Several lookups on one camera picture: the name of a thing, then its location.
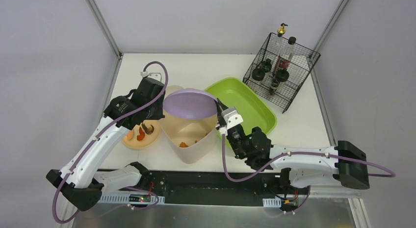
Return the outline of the purple plastic plate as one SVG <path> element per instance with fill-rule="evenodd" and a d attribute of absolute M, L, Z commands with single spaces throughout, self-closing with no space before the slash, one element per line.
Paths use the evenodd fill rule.
<path fill-rule="evenodd" d="M 163 109 L 178 118 L 205 119 L 217 114 L 217 100 L 206 91 L 187 88 L 169 94 Z"/>

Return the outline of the green plastic tub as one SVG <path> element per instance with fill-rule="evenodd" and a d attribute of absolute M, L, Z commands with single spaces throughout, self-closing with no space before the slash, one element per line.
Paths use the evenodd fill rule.
<path fill-rule="evenodd" d="M 243 118 L 241 125 L 247 135 L 254 127 L 260 127 L 265 134 L 269 134 L 277 124 L 275 113 L 240 79 L 235 77 L 222 79 L 205 91 L 219 98 L 225 106 L 237 109 Z"/>

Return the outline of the beige plastic bin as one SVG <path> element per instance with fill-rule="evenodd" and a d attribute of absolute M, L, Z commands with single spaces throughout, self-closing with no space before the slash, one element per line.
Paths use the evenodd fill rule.
<path fill-rule="evenodd" d="M 184 89 L 181 86 L 168 86 L 164 99 L 174 91 Z M 192 164 L 203 158 L 213 150 L 217 142 L 217 115 L 205 119 L 183 119 L 170 115 L 163 109 L 165 115 L 159 122 L 169 139 L 169 143 L 186 164 Z M 185 142 L 187 148 L 180 148 L 179 144 Z"/>

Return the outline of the yellow plastic plate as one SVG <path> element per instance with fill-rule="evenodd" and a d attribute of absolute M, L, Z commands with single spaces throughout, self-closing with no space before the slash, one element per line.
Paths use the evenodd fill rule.
<path fill-rule="evenodd" d="M 136 125 L 123 138 L 122 143 L 128 148 L 139 150 L 149 147 L 157 141 L 161 134 L 161 126 L 156 120 L 145 120 Z"/>

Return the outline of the black-cap shaker bottle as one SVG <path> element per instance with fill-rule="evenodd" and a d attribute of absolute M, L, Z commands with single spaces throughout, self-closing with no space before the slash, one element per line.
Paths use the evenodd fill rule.
<path fill-rule="evenodd" d="M 265 77 L 265 71 L 264 71 L 264 69 L 263 68 L 260 68 L 260 67 L 255 68 L 252 71 L 251 77 L 252 77 L 252 79 L 254 81 L 262 82 L 263 79 L 264 79 L 264 77 Z"/>

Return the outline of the small pepper jar black cap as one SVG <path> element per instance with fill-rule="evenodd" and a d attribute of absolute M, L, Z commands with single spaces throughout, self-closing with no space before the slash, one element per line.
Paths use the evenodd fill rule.
<path fill-rule="evenodd" d="M 276 93 L 277 88 L 279 87 L 279 85 L 280 85 L 280 82 L 277 79 L 275 79 L 275 78 L 272 79 L 271 80 L 271 83 L 269 85 L 269 89 L 268 89 L 269 95 L 271 95 L 271 96 L 275 95 L 275 93 Z"/>

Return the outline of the white powder shaker bottle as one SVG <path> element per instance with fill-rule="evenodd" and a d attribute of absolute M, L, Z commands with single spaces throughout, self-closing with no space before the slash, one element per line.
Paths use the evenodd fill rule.
<path fill-rule="evenodd" d="M 260 68 L 264 73 L 268 73 L 272 69 L 272 61 L 267 58 L 260 63 Z"/>

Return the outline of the speckled seasoning shaker bottle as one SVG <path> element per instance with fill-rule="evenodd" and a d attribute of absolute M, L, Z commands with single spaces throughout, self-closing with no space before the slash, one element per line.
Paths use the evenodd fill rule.
<path fill-rule="evenodd" d="M 286 82 L 289 78 L 289 72 L 287 69 L 279 69 L 276 71 L 274 78 L 279 82 Z"/>

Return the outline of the black wire basket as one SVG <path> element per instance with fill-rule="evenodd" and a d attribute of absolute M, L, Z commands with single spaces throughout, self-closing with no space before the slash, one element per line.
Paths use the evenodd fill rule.
<path fill-rule="evenodd" d="M 243 83 L 286 112 L 320 57 L 320 53 L 271 32 Z"/>

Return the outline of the clear oil bottle gold spout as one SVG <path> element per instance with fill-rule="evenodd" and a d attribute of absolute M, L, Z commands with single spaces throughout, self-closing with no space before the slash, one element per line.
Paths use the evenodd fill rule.
<path fill-rule="evenodd" d="M 274 37 L 270 36 L 269 40 L 269 51 L 274 55 L 278 55 L 282 44 L 283 44 L 283 35 L 286 33 L 286 27 L 288 25 L 286 23 L 281 23 L 280 27 L 277 29 L 276 34 Z"/>

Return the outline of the dark vinegar bottle red label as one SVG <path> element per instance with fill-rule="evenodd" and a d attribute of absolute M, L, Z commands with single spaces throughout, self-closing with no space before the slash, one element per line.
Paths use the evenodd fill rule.
<path fill-rule="evenodd" d="M 294 56 L 294 44 L 296 40 L 296 37 L 289 37 L 287 44 L 281 49 L 273 71 L 273 75 L 281 73 L 282 71 L 287 71 L 287 68 Z"/>

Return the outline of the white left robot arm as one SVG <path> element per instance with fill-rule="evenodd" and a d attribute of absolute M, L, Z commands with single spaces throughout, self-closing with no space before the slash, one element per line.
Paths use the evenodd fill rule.
<path fill-rule="evenodd" d="M 146 185 L 149 170 L 139 162 L 115 171 L 98 172 L 98 169 L 136 125 L 164 118 L 165 89 L 166 84 L 145 77 L 128 95 L 113 98 L 89 141 L 60 170 L 51 169 L 46 179 L 80 211 L 91 209 L 107 193 Z"/>

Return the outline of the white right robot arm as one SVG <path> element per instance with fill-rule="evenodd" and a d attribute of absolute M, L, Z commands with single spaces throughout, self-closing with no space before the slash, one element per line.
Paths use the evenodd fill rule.
<path fill-rule="evenodd" d="M 366 154 L 349 141 L 323 148 L 290 148 L 273 144 L 260 127 L 245 134 L 243 118 L 235 107 L 215 101 L 217 129 L 223 144 L 229 143 L 236 159 L 243 160 L 257 175 L 280 170 L 282 186 L 341 185 L 349 189 L 370 188 Z"/>

